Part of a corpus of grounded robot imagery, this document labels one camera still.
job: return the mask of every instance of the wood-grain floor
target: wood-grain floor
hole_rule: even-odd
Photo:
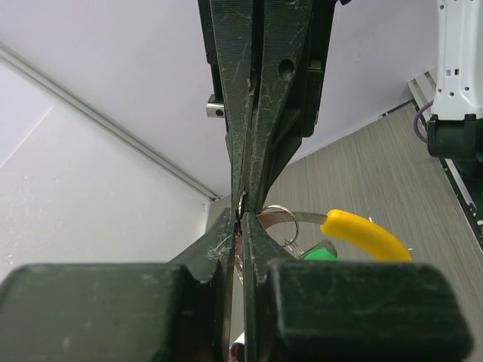
[[[266,204],[326,213],[339,208],[388,229],[413,250],[415,261],[436,266],[453,286],[472,328],[470,360],[483,361],[483,254],[438,160],[412,131],[414,107],[406,105],[361,130],[288,165]],[[229,206],[211,205],[208,223]],[[271,236],[291,238],[292,225]],[[307,248],[322,239],[319,228],[302,226],[297,242]],[[334,240],[340,259],[370,259]],[[232,339],[243,330],[243,292],[235,278]]]

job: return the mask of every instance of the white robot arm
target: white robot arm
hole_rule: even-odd
[[[437,6],[438,81],[428,150],[483,178],[483,0],[438,0]]]
[[[483,118],[483,1],[438,0],[438,84],[432,113],[439,120]]]

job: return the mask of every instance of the white wall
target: white wall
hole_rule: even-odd
[[[296,158],[411,98],[406,82],[436,66],[437,13],[436,0],[337,3],[318,125]],[[196,0],[1,0],[0,41],[229,192],[225,124],[205,115],[213,88]]]
[[[46,97],[14,77],[28,90],[2,89],[16,94],[14,108]],[[32,131],[4,152],[21,143],[0,169],[0,279],[31,262],[168,261],[204,232],[206,200],[80,114],[49,102],[52,110],[34,131],[42,107],[29,113],[22,132],[14,127],[19,113],[0,113],[5,139]]]
[[[53,101],[0,66],[0,167],[52,109]]]

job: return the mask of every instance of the purple cable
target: purple cable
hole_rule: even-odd
[[[420,129],[418,127],[418,123],[420,122],[421,116],[423,115],[424,111],[426,111],[430,106],[432,106],[432,101],[422,106],[421,109],[417,111],[416,116],[414,116],[414,122],[413,122],[414,132],[417,138],[422,140],[424,143],[427,143],[428,139],[421,134]]]

